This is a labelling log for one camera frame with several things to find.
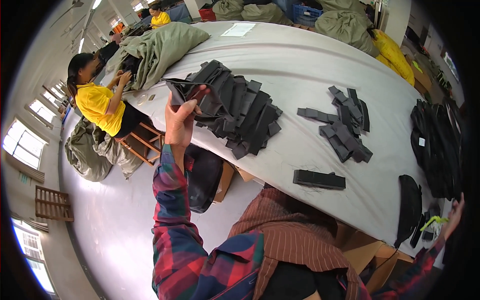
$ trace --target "wooden stool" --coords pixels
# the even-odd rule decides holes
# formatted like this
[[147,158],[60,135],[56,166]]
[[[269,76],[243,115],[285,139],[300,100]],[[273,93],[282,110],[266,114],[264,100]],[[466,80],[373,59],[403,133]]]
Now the wooden stool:
[[[147,129],[149,132],[155,134],[155,137],[152,139],[149,138],[144,138],[139,135],[138,129],[141,128]],[[134,149],[134,147],[130,144],[127,143],[127,138],[131,136],[135,139],[137,139],[139,142],[141,142],[144,146],[143,148],[143,155],[140,154],[139,152],[141,151],[140,149]],[[150,124],[145,124],[143,122],[140,122],[139,126],[135,128],[131,133],[129,133],[127,136],[120,138],[120,139],[115,139],[115,141],[119,142],[120,144],[124,145],[127,147],[127,149],[130,150],[133,154],[138,156],[141,160],[149,164],[151,167],[154,165],[154,162],[157,158],[159,158],[162,155],[162,148],[163,148],[163,140],[162,140],[163,133],[158,131],[155,127],[153,127]],[[153,143],[158,140],[160,143],[160,148],[155,146]],[[157,155],[155,155],[153,158],[147,158],[149,149],[152,149],[153,151],[157,152]]]
[[68,194],[35,186],[35,215],[40,218],[73,222]]

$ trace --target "brown striped shirt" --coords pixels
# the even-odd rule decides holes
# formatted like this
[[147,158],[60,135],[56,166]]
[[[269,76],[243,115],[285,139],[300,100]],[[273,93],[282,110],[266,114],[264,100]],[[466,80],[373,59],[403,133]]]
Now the brown striped shirt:
[[279,261],[304,264],[314,272],[347,268],[346,300],[355,300],[358,275],[339,248],[334,247],[334,218],[275,188],[263,189],[248,205],[228,237],[253,229],[264,233],[264,259],[253,300],[258,300]]

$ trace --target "hand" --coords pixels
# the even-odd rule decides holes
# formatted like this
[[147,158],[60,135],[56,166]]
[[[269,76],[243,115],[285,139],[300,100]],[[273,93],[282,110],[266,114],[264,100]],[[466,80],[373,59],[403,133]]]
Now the hand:
[[442,230],[440,231],[440,235],[443,234],[445,240],[450,237],[452,232],[455,231],[458,223],[460,223],[464,206],[465,200],[463,199],[463,193],[461,193],[460,203],[456,200],[452,203],[452,210],[448,213],[448,223],[444,224],[442,226]]
[[130,81],[131,78],[132,78],[132,72],[128,71],[123,73],[120,76],[119,85],[125,86],[128,83],[128,81]]
[[123,70],[118,70],[117,73],[115,74],[115,77],[113,77],[112,81],[110,82],[113,85],[118,85],[120,77],[123,74]]
[[187,97],[187,102],[181,106],[172,106],[172,93],[168,96],[167,106],[165,107],[165,144],[170,144],[176,148],[185,149],[192,140],[193,119],[195,115],[201,115],[202,111],[197,105],[197,100],[201,100],[210,92],[205,84],[197,86]]

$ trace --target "yellow sack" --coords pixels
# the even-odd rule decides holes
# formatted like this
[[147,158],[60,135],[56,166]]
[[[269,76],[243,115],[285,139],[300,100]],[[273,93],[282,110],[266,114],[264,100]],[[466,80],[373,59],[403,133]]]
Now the yellow sack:
[[[386,60],[388,60],[395,67],[396,73],[402,76],[409,84],[414,86],[415,77],[413,76],[412,68],[403,56],[400,47],[383,31],[374,29],[373,32],[375,33],[373,44],[380,50],[380,56],[383,56]],[[377,60],[394,70],[392,67],[386,64],[382,58],[379,59],[379,57],[377,57]]]
[[379,56],[376,57],[376,59],[381,62],[382,64],[384,64],[385,66],[389,67],[390,69],[392,69],[393,71],[395,71],[395,73],[397,73],[398,75],[400,75],[400,77],[402,77],[402,74],[400,74],[400,72],[395,68],[395,66],[388,60],[385,58],[385,56],[383,56],[382,54],[380,54]]

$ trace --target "red crate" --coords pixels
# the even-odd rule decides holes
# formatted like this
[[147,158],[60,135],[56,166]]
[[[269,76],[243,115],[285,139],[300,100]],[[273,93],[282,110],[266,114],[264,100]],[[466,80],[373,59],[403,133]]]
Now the red crate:
[[202,21],[216,21],[215,14],[211,8],[209,9],[203,9],[198,11],[200,13],[200,17],[202,18]]

